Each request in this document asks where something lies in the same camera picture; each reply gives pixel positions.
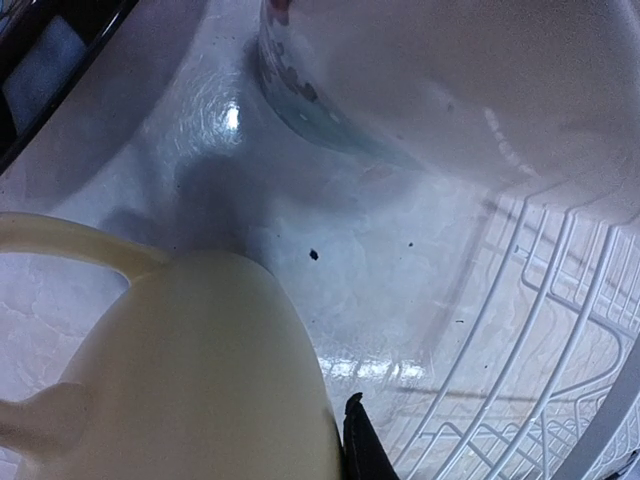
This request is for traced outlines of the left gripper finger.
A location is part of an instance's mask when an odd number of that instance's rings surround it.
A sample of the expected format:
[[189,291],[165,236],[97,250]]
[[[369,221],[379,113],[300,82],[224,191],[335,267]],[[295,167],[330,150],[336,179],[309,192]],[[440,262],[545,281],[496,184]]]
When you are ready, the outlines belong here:
[[398,480],[389,458],[362,404],[363,394],[346,402],[343,421],[343,452],[346,478]]

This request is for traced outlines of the yellow cup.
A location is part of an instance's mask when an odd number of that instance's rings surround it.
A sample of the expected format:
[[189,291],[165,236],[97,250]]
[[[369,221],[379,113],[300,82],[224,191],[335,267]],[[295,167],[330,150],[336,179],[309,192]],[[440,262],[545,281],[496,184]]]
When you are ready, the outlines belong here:
[[20,479],[341,479],[316,352],[245,257],[176,259],[80,224],[5,213],[1,249],[113,269],[128,289],[52,386],[1,404]]

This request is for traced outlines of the teal floral mug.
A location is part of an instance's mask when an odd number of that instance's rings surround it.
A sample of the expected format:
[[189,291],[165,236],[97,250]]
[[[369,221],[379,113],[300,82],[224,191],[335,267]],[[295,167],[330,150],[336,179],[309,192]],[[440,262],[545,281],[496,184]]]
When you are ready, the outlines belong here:
[[310,142],[639,225],[635,1],[264,1],[257,51]]

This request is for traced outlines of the black plate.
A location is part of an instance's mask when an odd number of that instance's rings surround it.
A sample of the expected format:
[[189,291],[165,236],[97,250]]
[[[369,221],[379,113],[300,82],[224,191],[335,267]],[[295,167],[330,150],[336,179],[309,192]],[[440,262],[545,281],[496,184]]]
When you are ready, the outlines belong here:
[[79,82],[135,1],[1,3],[1,170],[6,171]]

